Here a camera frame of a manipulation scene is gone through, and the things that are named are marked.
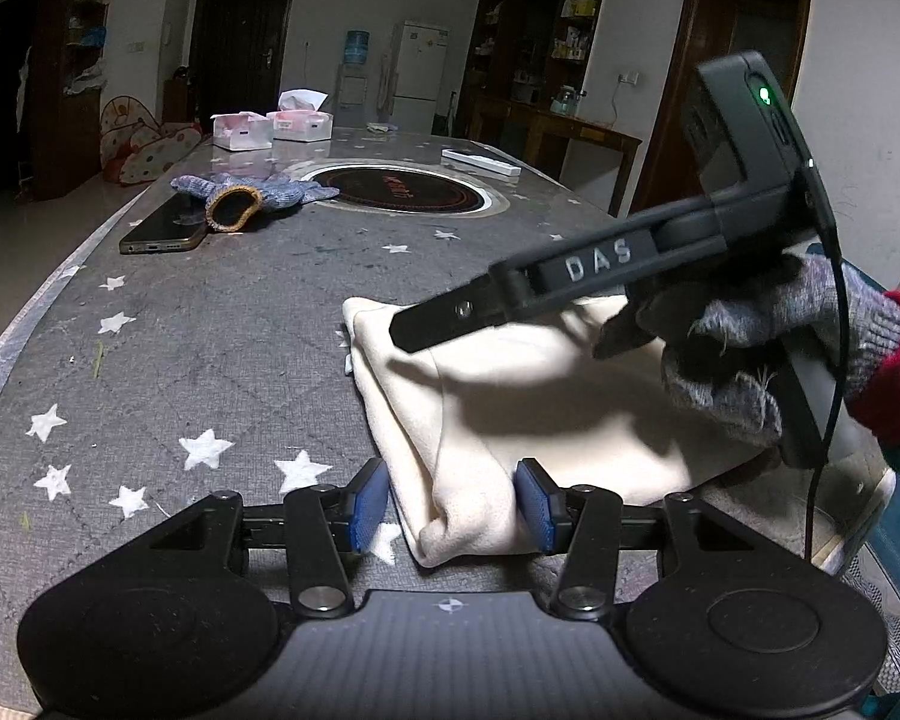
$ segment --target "blue gripper pad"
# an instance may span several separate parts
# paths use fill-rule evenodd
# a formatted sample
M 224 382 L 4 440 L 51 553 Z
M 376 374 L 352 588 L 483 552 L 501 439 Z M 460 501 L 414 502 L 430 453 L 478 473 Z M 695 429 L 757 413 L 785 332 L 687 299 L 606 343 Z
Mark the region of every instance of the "blue gripper pad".
M 514 490 L 516 491 L 516 507 L 523 514 L 533 543 L 540 552 L 554 552 L 557 531 L 550 517 L 550 503 L 547 493 L 533 478 L 530 469 L 518 463 L 514 474 Z
M 354 552 L 362 554 L 370 549 L 373 535 L 384 518 L 388 493 L 389 471 L 386 463 L 381 463 L 364 486 L 356 491 L 353 518 L 349 524 L 350 546 Z

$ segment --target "tiled floor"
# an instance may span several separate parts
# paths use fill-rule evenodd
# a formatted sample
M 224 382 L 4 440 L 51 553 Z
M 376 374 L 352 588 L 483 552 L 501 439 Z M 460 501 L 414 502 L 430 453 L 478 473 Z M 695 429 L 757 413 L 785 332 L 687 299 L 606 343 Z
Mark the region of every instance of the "tiled floor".
M 0 193 L 0 333 L 53 269 L 144 189 L 96 176 L 45 202 L 18 202 L 15 191 Z

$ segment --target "cream folded cloth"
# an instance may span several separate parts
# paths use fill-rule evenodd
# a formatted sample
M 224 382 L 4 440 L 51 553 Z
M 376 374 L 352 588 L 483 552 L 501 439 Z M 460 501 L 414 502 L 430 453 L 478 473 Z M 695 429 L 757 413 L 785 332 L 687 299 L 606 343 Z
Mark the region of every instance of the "cream folded cloth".
M 671 404 L 660 341 L 591 358 L 601 325 L 625 304 L 588 298 L 539 324 L 487 328 L 409 355 L 389 336 L 400 306 L 343 303 L 354 377 L 420 565 L 533 551 L 511 482 L 522 457 L 538 459 L 561 487 L 597 485 L 641 506 L 758 454 Z

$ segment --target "white remote control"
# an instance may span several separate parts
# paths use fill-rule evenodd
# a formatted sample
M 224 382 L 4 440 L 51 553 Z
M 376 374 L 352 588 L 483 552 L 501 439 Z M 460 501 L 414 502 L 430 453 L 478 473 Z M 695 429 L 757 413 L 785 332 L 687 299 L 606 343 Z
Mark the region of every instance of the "white remote control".
M 500 175 L 506 175 L 511 178 L 520 175 L 520 169 L 516 165 L 509 165 L 498 159 L 490 159 L 490 157 L 477 154 L 463 154 L 459 151 L 453 151 L 451 148 L 444 148 L 443 156 L 447 159 L 454 159 L 457 162 L 466 162 L 467 165 L 482 167 L 484 170 L 492 170 L 492 172 L 498 172 Z

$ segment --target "wooden desk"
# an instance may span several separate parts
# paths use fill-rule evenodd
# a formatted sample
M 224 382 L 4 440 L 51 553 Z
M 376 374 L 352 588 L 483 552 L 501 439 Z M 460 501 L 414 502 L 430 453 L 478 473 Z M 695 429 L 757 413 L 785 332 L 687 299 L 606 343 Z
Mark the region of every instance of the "wooden desk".
M 534 167 L 536 167 L 536 159 L 538 159 L 540 143 L 543 142 L 544 135 L 556 135 L 559 138 L 594 143 L 595 146 L 604 146 L 623 153 L 607 213 L 615 214 L 620 210 L 626 191 L 626 182 L 634 167 L 636 149 L 642 143 L 639 138 L 616 132 L 602 124 L 586 122 L 584 119 L 541 111 L 539 108 L 534 108 L 533 105 L 484 96 L 478 98 L 473 107 L 473 117 L 470 119 L 470 127 L 466 132 L 466 137 L 471 141 L 480 141 L 485 118 L 505 119 L 528 127 L 527 146 L 524 148 L 522 159 Z

